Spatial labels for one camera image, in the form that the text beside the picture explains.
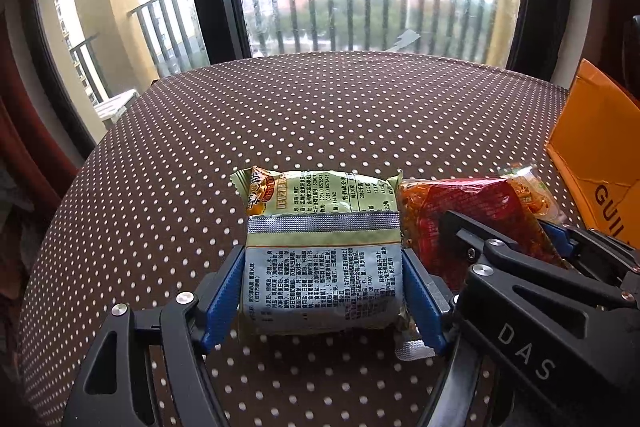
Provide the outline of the red spicy snack packet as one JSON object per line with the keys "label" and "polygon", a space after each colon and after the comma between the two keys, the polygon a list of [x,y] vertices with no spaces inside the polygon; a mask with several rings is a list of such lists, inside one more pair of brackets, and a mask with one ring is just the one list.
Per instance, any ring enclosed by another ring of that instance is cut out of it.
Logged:
{"label": "red spicy snack packet", "polygon": [[452,291],[464,282],[471,260],[468,250],[457,253],[439,230],[448,211],[461,213],[513,239],[522,254],[566,269],[568,264],[552,245],[536,217],[521,202],[509,181],[408,179],[397,192],[402,238],[428,273],[441,277]]}

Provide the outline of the green snack packet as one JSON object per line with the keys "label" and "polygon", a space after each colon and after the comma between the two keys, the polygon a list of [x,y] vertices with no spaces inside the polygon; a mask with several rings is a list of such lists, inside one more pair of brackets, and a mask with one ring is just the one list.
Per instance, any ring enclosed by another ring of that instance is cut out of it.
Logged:
{"label": "green snack packet", "polygon": [[404,306],[401,176],[233,173],[247,214],[241,311],[257,334],[384,329]]}

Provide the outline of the small yellow wrapped pastry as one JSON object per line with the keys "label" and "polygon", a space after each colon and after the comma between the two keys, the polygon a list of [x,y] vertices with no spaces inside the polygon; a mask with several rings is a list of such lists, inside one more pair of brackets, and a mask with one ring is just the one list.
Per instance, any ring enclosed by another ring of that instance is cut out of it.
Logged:
{"label": "small yellow wrapped pastry", "polygon": [[511,164],[500,171],[500,176],[509,181],[521,202],[537,219],[565,225],[566,214],[547,184],[537,176],[533,165]]}

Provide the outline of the orange cardboard box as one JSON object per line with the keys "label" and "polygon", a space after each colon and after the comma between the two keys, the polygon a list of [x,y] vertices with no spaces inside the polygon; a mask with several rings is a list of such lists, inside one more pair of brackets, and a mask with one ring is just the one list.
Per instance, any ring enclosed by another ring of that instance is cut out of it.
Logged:
{"label": "orange cardboard box", "polygon": [[639,102],[583,60],[547,143],[585,226],[634,248],[640,232]]}

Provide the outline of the brown polka dot tablecloth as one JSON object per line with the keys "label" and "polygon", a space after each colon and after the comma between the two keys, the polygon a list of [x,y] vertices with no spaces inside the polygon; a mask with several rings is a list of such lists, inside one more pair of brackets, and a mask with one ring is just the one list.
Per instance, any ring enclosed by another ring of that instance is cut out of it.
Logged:
{"label": "brown polka dot tablecloth", "polygon": [[[445,179],[535,165],[580,227],[544,150],[566,97],[516,72],[383,52],[252,58],[154,83],[91,153],[42,243],[20,320],[26,399],[61,426],[114,303],[163,306],[244,241],[230,180],[242,167]],[[234,323],[206,363],[231,426],[414,426],[444,366],[399,361],[394,340],[254,337]]]}

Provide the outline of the dark red left curtain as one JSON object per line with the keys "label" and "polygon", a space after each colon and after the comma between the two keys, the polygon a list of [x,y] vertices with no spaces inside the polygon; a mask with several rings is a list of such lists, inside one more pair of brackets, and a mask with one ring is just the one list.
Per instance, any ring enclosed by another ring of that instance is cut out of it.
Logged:
{"label": "dark red left curtain", "polygon": [[43,220],[51,220],[78,168],[46,129],[30,101],[1,21],[1,160]]}

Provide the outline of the white air conditioner unit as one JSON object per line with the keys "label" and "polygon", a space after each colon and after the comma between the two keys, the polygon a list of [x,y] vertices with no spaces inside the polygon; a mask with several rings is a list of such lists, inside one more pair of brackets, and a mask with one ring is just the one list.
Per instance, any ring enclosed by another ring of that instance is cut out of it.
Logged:
{"label": "white air conditioner unit", "polygon": [[103,122],[104,127],[111,129],[119,118],[127,112],[128,108],[134,105],[137,98],[139,98],[138,91],[130,89],[96,104],[94,110],[100,121]]}

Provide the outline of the balcony metal railing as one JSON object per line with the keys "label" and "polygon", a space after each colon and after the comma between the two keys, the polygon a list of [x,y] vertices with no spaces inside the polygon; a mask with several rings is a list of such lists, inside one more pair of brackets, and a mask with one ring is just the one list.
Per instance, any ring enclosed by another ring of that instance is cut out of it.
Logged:
{"label": "balcony metal railing", "polygon": [[[254,56],[314,51],[413,52],[489,60],[502,0],[248,0]],[[194,0],[148,0],[128,12],[160,77],[208,62]]]}

